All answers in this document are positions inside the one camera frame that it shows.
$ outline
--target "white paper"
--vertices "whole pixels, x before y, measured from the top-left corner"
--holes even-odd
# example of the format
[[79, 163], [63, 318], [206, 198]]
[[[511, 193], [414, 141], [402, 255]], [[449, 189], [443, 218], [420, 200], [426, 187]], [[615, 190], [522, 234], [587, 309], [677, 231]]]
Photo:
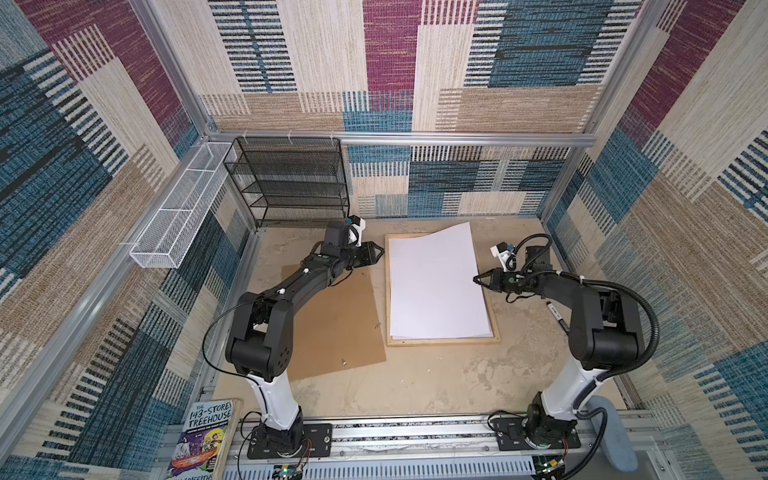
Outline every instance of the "white paper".
[[469, 223], [389, 241], [389, 334], [408, 339], [493, 336]]

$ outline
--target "table surface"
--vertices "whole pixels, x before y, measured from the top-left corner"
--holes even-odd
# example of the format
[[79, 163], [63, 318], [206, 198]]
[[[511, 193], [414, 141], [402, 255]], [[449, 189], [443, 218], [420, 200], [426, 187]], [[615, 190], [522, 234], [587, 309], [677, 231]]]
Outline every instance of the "table surface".
[[[462, 221], [467, 220], [368, 220], [363, 241], [373, 240], [383, 246], [387, 233], [436, 232]], [[532, 233], [543, 233], [537, 219], [477, 219], [470, 220], [470, 227], [479, 272], [498, 265], [491, 246], [502, 241], [514, 244]], [[322, 229], [268, 228], [249, 291], [260, 292], [278, 284], [282, 267], [300, 262], [322, 238]], [[559, 267], [554, 252], [551, 261]], [[384, 262], [367, 269], [384, 342]], [[305, 416], [475, 413], [497, 409], [523, 412], [535, 393], [554, 380], [570, 357], [568, 341], [540, 297], [507, 304], [503, 294], [493, 293], [491, 305], [502, 334], [498, 345], [387, 347], [386, 362], [291, 382], [293, 396]], [[568, 320], [571, 311], [559, 303], [555, 305]], [[226, 361], [222, 368], [233, 370]], [[598, 395], [610, 399], [618, 409], [626, 409], [613, 379]], [[235, 376], [219, 376], [214, 398], [242, 399], [244, 412], [258, 410], [247, 381]]]

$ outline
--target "black wire rack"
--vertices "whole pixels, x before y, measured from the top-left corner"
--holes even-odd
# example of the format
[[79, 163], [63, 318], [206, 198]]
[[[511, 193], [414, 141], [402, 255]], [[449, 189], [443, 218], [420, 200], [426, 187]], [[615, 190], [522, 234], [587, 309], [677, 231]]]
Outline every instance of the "black wire rack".
[[239, 137], [224, 162], [258, 227], [324, 227], [349, 216], [349, 190], [335, 138]]

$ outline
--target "frame backing board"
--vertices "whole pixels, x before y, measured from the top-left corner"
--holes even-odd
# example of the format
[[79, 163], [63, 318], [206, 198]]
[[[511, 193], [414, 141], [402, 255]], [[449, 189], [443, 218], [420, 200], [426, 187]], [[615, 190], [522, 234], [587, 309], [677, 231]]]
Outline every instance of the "frame backing board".
[[[389, 241], [391, 239], [395, 238], [416, 238], [416, 237], [423, 237], [425, 235], [429, 235], [434, 232], [424, 232], [424, 233], [389, 233], [384, 236], [384, 243], [386, 246], [384, 247], [386, 252], [389, 252]], [[486, 336], [486, 337], [471, 337], [471, 338], [460, 338], [460, 339], [396, 339], [392, 337], [392, 333], [390, 332], [390, 326], [392, 322], [390, 321], [390, 314], [391, 314], [391, 294], [392, 294], [392, 288], [389, 282], [389, 254], [385, 253], [384, 255], [384, 271], [385, 271], [385, 282], [386, 282], [386, 345], [387, 346], [425, 346], [425, 345], [488, 345], [493, 343], [501, 343], [502, 342], [502, 336], [501, 333], [498, 331], [498, 325], [496, 324], [496, 315], [493, 313], [493, 307], [491, 306], [490, 299], [488, 297], [488, 291], [486, 289], [483, 289], [483, 298], [485, 299], [485, 309], [488, 312], [488, 322], [491, 325], [491, 332], [493, 333], [493, 336]]]

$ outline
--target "white mesh basket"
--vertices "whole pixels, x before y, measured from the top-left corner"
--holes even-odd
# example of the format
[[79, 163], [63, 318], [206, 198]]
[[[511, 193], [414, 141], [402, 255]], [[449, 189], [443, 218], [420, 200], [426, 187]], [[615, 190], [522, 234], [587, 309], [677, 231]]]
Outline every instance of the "white mesh basket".
[[182, 173], [147, 228], [131, 248], [141, 268], [178, 268], [235, 161], [231, 144], [207, 142]]

